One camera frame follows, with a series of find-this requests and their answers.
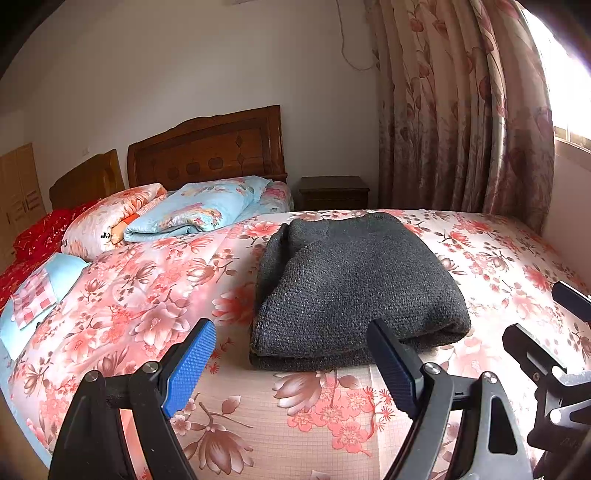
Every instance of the wooden nightstand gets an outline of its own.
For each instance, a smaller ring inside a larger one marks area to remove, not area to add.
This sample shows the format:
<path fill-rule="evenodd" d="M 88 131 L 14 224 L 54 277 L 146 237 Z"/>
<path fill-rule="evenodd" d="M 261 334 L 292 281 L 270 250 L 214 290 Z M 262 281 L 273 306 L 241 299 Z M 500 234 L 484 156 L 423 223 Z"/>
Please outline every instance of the wooden nightstand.
<path fill-rule="evenodd" d="M 359 177 L 302 177 L 301 210 L 366 209 L 368 192 Z"/>

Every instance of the red blanket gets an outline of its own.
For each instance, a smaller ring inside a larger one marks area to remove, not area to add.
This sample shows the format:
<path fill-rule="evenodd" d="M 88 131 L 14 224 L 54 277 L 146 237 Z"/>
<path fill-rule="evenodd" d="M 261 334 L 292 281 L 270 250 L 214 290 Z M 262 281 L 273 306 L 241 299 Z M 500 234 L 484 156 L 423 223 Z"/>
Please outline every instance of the red blanket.
<path fill-rule="evenodd" d="M 61 239 L 72 221 L 97 201 L 74 209 L 54 210 L 16 238 L 13 244 L 16 260 L 0 275 L 0 312 L 19 285 L 50 256 L 60 251 Z"/>

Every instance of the white wall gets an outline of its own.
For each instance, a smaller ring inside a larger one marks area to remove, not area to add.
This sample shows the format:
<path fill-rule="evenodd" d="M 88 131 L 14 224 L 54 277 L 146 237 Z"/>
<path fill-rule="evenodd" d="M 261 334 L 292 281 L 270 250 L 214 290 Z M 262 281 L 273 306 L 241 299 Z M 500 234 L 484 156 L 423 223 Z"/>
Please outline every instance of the white wall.
<path fill-rule="evenodd" d="M 554 187 L 544 237 L 591 286 L 591 153 L 555 141 Z"/>
<path fill-rule="evenodd" d="M 0 115 L 0 155 L 20 147 L 25 140 L 25 116 L 22 110 Z"/>
<path fill-rule="evenodd" d="M 370 65 L 363 2 L 340 1 L 348 57 Z M 117 148 L 126 177 L 129 144 L 272 104 L 292 186 L 354 174 L 375 198 L 375 73 L 341 58 L 334 0 L 66 0 L 0 80 L 0 114 L 24 112 L 47 207 L 53 182 L 93 154 Z"/>

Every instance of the window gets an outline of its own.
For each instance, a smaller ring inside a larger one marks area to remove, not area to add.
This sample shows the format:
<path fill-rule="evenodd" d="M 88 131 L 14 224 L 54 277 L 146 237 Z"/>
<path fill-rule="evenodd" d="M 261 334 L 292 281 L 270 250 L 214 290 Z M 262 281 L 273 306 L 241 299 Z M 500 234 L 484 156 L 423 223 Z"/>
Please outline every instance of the window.
<path fill-rule="evenodd" d="M 566 53 L 552 32 L 523 10 L 538 47 L 550 91 L 550 106 L 557 137 L 591 150 L 591 75 Z"/>

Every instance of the pink floral bedspread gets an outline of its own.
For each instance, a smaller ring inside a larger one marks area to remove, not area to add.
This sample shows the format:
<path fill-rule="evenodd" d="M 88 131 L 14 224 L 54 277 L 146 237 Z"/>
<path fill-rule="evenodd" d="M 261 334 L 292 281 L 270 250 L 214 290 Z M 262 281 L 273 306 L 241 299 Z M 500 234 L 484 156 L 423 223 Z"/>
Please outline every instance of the pink floral bedspread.
<path fill-rule="evenodd" d="M 551 246 L 512 220 L 387 212 L 438 256 L 472 317 L 473 328 L 463 340 L 423 359 L 456 375 L 496 372 L 525 436 L 533 425 L 534 384 L 505 353 L 501 335 L 521 322 L 570 369 L 588 367 L 588 326 L 558 307 L 550 294 L 558 279 L 586 287 Z M 199 318 L 208 317 L 216 323 L 217 348 L 193 397 L 172 419 L 199 478 L 217 478 L 221 472 L 252 479 L 382 478 L 409 420 L 395 408 L 375 366 L 273 373 L 253 370 L 248 363 L 257 265 L 269 237 L 294 218 L 365 213 L 262 215 L 213 232 L 104 253 L 10 366 L 11 400 L 51 451 L 85 372 L 134 372 L 145 361 L 160 359 Z M 433 479 L 444 477 L 458 420 L 450 419 Z M 129 415 L 124 414 L 124 425 L 138 477 L 149 478 Z"/>

